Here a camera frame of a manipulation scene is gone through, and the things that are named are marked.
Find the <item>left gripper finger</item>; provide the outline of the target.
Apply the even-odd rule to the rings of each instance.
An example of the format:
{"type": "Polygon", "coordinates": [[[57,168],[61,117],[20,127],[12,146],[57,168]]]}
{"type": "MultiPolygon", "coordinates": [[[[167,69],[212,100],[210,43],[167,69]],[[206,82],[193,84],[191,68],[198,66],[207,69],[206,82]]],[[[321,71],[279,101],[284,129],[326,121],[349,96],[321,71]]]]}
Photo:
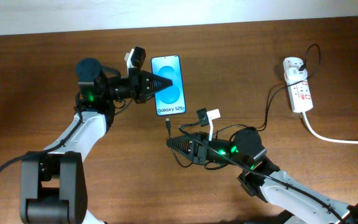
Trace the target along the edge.
{"type": "Polygon", "coordinates": [[[160,86],[172,86],[172,81],[169,78],[164,78],[145,70],[141,71],[142,79],[145,81],[146,86],[160,87],[160,86]]]}
{"type": "Polygon", "coordinates": [[[156,93],[161,92],[162,90],[167,89],[168,86],[160,86],[160,87],[150,87],[150,86],[146,86],[143,89],[143,100],[144,101],[149,101],[150,99],[152,99],[156,93]]]}

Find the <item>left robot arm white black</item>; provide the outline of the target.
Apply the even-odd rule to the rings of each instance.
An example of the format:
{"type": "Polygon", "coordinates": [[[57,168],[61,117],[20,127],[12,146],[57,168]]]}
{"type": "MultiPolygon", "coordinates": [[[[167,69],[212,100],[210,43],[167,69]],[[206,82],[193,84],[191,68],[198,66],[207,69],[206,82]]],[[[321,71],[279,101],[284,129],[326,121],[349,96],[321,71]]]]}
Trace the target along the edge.
{"type": "Polygon", "coordinates": [[[62,135],[43,151],[29,151],[21,164],[19,214],[23,223],[101,223],[88,210],[83,162],[110,129],[115,101],[145,103],[173,82],[141,69],[137,63],[122,77],[95,58],[76,66],[75,115],[62,135]]]}

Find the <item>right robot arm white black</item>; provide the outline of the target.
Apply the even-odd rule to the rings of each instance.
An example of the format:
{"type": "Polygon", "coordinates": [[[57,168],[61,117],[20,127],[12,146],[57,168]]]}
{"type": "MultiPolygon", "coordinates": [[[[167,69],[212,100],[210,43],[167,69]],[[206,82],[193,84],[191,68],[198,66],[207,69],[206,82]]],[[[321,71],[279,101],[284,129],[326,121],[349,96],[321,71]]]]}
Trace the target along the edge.
{"type": "Polygon", "coordinates": [[[241,168],[238,181],[251,196],[283,208],[282,223],[358,223],[358,203],[349,205],[300,184],[275,165],[255,128],[243,128],[229,140],[207,133],[185,134],[167,146],[194,164],[210,163],[241,168]]]}

